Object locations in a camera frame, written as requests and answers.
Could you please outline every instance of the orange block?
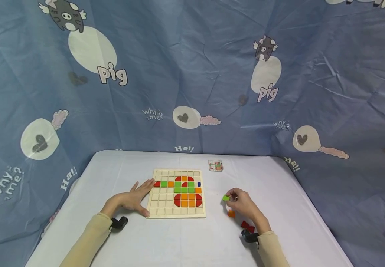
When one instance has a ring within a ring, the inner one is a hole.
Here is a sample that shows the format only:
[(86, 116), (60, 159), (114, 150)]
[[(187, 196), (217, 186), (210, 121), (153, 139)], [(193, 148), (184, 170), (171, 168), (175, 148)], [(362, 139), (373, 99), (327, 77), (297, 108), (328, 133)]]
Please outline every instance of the orange block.
[(233, 210), (229, 210), (228, 211), (228, 216), (230, 216), (231, 218), (235, 218), (235, 211), (233, 211)]

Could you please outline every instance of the blue fabric backdrop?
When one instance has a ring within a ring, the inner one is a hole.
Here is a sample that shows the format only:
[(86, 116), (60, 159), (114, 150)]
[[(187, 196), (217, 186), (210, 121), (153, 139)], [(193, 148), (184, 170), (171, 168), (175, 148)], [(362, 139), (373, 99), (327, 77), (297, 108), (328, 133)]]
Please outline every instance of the blue fabric backdrop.
[(103, 149), (285, 158), (385, 267), (385, 0), (72, 1), (0, 0), (0, 267)]

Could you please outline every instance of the white table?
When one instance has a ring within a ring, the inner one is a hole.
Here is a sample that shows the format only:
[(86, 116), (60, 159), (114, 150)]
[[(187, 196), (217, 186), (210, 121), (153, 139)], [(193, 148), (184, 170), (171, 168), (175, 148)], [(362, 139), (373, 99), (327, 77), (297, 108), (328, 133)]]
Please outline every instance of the white table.
[[(210, 172), (208, 160), (222, 160)], [(101, 151), (92, 158), (26, 267), (57, 267), (90, 218), (113, 194), (152, 178), (155, 168), (203, 172), (205, 219), (145, 219), (111, 233), (92, 266), (262, 266), (254, 244), (241, 238), (240, 223), (227, 216), (222, 196), (233, 187), (248, 191), (268, 217), (291, 267), (352, 267), (287, 164), (272, 157)], [(148, 197), (142, 205), (146, 207)]]

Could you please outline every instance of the right hand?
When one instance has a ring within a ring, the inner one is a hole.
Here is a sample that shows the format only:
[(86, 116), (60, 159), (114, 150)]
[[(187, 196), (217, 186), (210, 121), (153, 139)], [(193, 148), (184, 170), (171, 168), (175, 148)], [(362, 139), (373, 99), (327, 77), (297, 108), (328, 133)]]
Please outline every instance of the right hand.
[(254, 221), (258, 216), (263, 216), (248, 192), (239, 188), (233, 188), (226, 195), (229, 197), (229, 200), (226, 202), (228, 207), (233, 208), (248, 219)]

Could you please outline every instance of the cartoon pig print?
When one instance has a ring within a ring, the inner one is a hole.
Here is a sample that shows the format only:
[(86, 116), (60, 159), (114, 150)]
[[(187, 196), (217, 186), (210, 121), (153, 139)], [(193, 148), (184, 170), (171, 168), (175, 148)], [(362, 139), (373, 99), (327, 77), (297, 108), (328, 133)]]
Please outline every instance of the cartoon pig print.
[(259, 40), (259, 43), (256, 41), (253, 43), (253, 48), (256, 49), (256, 60), (265, 59), (265, 61), (268, 61), (271, 54), (277, 49), (277, 47), (278, 45), (275, 43), (274, 39), (264, 35), (263, 38)]
[(45, 4), (46, 6), (39, 3), (39, 8), (43, 13), (50, 14), (62, 31), (84, 31), (83, 20), (86, 19), (86, 13), (84, 10), (79, 11), (77, 5), (66, 0), (45, 0)]

